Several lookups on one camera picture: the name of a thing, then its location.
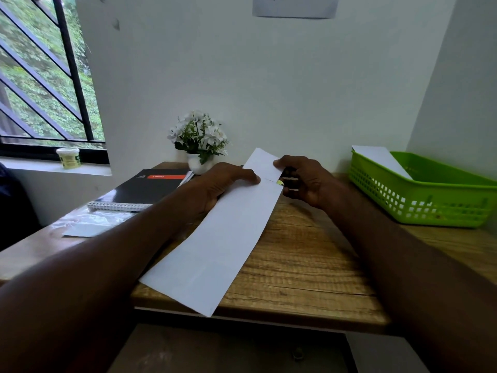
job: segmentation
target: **tree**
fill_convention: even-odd
[[[64,46],[59,28],[55,26],[31,0],[0,0],[50,51],[67,66]],[[52,0],[41,0],[48,10],[55,15]],[[62,0],[68,30],[71,35],[79,78],[82,83],[86,108],[94,137],[103,140],[100,114],[96,103],[95,91],[91,80],[90,67],[86,58],[86,45],[81,33],[75,0]],[[72,80],[58,68],[21,30],[19,30],[3,13],[0,13],[0,38],[17,52],[29,66],[33,67],[49,85],[55,88],[76,110],[78,103]],[[21,68],[10,56],[0,49],[0,70],[36,102],[54,121],[73,137],[85,139],[83,124],[79,122],[64,106],[48,93],[31,75]],[[60,137],[59,134],[6,88],[12,110],[38,134],[45,137]],[[44,145],[76,145],[95,148],[88,143],[60,143],[39,141]]]

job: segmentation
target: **wooden desk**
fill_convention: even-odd
[[[159,168],[170,167],[164,163]],[[196,220],[160,254],[186,238]],[[481,230],[403,226],[451,257],[497,283],[497,239]],[[47,226],[0,253],[0,281],[82,241],[61,237]],[[193,313],[169,297],[138,283],[136,307]],[[343,235],[322,211],[281,197],[251,255],[233,281],[215,316],[371,333],[394,333]]]

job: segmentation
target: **spiral binding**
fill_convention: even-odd
[[[88,203],[88,208],[92,211],[141,212],[150,206],[151,204],[109,203],[106,201],[90,201]]]

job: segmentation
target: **potted plant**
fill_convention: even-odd
[[[229,141],[220,124],[209,114],[192,111],[171,129],[168,137],[177,150],[185,150],[188,166],[195,174],[203,174],[213,165],[214,156],[226,155]]]

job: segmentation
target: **basket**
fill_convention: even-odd
[[[402,224],[477,228],[497,204],[497,181],[412,153],[391,154],[413,180],[354,151],[349,177]]]

